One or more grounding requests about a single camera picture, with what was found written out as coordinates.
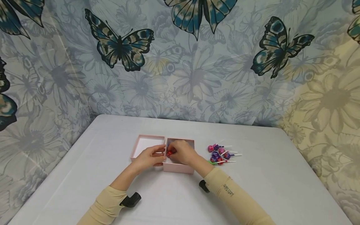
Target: open box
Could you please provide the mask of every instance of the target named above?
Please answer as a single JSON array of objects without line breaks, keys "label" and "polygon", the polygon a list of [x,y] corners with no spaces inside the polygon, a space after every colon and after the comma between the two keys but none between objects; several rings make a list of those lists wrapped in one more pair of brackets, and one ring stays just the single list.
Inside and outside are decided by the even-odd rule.
[{"label": "open box", "polygon": [[[187,139],[178,139],[178,138],[168,138],[165,148],[165,155],[167,153],[167,147],[169,144],[175,140],[185,140],[190,144],[191,147],[195,148],[194,140],[187,140]],[[135,142],[134,148],[131,153],[131,161],[134,159],[146,148],[154,146],[154,145],[161,145],[165,143],[164,136],[153,136],[153,135],[139,135],[138,139]],[[178,162],[173,162],[170,158],[166,158],[165,162],[163,163],[163,170],[165,172],[175,172],[175,173],[184,173],[184,174],[193,174],[194,169],[188,165],[184,165]]]}]

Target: black bracket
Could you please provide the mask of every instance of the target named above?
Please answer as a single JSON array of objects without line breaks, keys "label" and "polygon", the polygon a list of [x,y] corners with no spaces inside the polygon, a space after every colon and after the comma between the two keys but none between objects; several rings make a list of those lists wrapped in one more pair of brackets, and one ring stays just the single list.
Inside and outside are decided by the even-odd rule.
[{"label": "black bracket", "polygon": [[139,195],[139,193],[135,192],[130,198],[126,196],[126,198],[122,200],[120,205],[123,205],[127,208],[133,208],[140,200],[141,200],[141,196]]},{"label": "black bracket", "polygon": [[199,183],[199,187],[202,188],[204,190],[204,192],[209,193],[210,191],[209,191],[209,189],[207,189],[205,184],[206,184],[205,180],[202,180]]}]

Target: beige sleeve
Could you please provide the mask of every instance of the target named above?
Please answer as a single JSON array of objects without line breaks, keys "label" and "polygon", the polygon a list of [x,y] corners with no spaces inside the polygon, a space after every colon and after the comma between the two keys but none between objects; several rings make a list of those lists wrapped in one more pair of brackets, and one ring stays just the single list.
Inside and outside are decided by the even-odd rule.
[{"label": "beige sleeve", "polygon": [[205,178],[207,188],[218,196],[243,225],[275,225],[262,207],[220,168]]},{"label": "beige sleeve", "polygon": [[120,203],[126,192],[107,186],[96,198],[90,209],[82,216],[77,225],[109,225],[119,215],[124,206]]}]

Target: table surface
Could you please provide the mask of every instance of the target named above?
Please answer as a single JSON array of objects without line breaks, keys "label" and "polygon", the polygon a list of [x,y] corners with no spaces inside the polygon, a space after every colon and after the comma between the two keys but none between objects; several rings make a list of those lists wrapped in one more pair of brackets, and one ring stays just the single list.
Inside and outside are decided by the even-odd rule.
[{"label": "table surface", "polygon": [[[93,121],[9,224],[76,224],[130,163],[139,134],[193,139],[206,158],[206,147],[224,139],[223,145],[243,155],[221,168],[277,225],[351,225],[281,129],[114,115]],[[144,172],[128,190],[142,200],[123,209],[113,224],[238,224],[216,196],[198,187],[200,180],[197,173]]]}]

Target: patterned fabric backdrop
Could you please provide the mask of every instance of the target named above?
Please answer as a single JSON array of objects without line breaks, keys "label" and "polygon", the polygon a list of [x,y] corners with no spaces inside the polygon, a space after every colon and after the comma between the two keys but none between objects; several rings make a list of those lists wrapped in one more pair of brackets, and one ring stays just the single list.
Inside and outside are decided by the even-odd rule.
[{"label": "patterned fabric backdrop", "polygon": [[0,225],[98,114],[281,127],[360,224],[360,0],[0,9]]}]

